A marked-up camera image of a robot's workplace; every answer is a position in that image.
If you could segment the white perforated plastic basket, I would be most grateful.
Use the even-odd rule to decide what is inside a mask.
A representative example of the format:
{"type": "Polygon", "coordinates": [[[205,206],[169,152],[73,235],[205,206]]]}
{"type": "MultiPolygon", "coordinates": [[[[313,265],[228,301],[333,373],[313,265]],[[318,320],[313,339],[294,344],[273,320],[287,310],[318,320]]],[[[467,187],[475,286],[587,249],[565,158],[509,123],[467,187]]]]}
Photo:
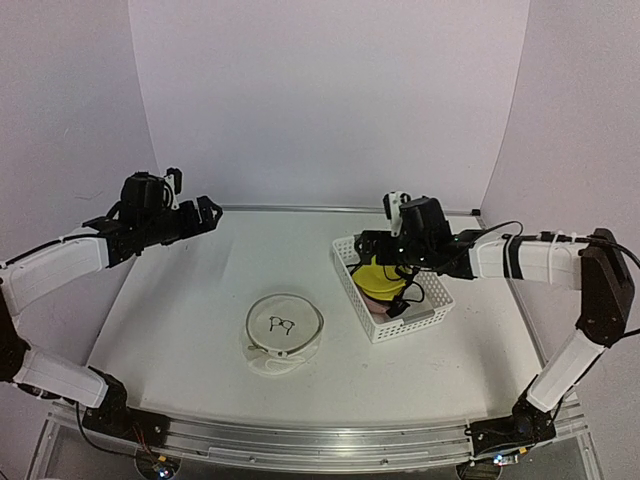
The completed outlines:
{"type": "Polygon", "coordinates": [[[409,267],[362,265],[354,237],[332,242],[332,261],[371,343],[381,343],[441,323],[455,300],[433,273],[409,267]]]}

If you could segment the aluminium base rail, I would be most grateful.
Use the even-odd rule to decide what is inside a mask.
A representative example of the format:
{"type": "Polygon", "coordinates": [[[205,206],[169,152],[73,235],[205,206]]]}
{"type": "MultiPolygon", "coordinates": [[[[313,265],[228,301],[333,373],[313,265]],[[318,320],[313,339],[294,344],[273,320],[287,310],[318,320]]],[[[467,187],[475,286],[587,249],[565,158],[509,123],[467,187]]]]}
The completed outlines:
{"type": "Polygon", "coordinates": [[[598,479],[585,415],[568,394],[548,435],[520,443],[496,420],[377,426],[259,425],[112,415],[55,401],[27,475],[31,479],[189,479],[226,473],[352,479],[424,473],[452,479],[598,479]]]}

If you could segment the white mesh laundry bag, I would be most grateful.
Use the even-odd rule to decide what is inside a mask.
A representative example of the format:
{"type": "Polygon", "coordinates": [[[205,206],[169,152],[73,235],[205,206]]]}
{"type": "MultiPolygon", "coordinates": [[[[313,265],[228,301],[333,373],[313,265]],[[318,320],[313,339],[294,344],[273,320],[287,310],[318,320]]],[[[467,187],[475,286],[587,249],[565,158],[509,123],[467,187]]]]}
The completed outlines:
{"type": "Polygon", "coordinates": [[[287,375],[312,360],[321,345],[325,319],[308,299],[275,293],[257,300],[244,323],[243,354],[251,371],[265,377],[287,375]],[[289,353],[273,358],[268,350],[289,353]]]}

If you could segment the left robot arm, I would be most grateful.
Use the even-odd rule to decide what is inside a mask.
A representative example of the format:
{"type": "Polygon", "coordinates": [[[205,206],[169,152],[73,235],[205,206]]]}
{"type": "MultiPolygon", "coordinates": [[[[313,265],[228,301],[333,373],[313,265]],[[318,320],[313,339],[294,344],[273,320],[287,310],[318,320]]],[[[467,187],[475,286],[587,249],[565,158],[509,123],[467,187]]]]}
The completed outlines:
{"type": "Polygon", "coordinates": [[[170,420],[137,408],[124,383],[69,354],[51,351],[21,333],[24,313],[119,268],[146,250],[168,247],[217,229],[223,209],[208,196],[181,197],[183,174],[139,171],[127,177],[107,213],[1,263],[1,381],[42,399],[70,404],[85,432],[160,447],[170,420]]]}

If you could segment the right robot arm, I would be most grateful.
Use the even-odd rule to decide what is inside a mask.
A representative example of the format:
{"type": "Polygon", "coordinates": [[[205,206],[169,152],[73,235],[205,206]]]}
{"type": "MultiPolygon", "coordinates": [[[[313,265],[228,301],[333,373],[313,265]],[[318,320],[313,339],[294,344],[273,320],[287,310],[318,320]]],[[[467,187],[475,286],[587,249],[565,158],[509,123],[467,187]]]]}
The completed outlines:
{"type": "Polygon", "coordinates": [[[428,273],[546,287],[541,310],[563,321],[564,339],[508,415],[474,421],[466,434],[473,459],[494,462],[553,440],[565,396],[607,350],[635,334],[627,328],[635,297],[628,266],[638,257],[606,228],[509,234],[498,224],[453,232],[437,199],[400,192],[385,196],[384,209],[388,229],[354,238],[358,272],[391,266],[405,282],[428,273]]]}

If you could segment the beige zipper pull tab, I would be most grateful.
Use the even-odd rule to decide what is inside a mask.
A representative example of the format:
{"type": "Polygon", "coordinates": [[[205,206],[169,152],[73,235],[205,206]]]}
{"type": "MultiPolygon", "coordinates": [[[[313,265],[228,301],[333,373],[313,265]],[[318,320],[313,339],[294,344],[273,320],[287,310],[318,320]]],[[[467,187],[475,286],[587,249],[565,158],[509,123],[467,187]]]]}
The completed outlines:
{"type": "Polygon", "coordinates": [[[289,353],[281,350],[268,350],[267,354],[273,358],[288,358],[289,353]]]}

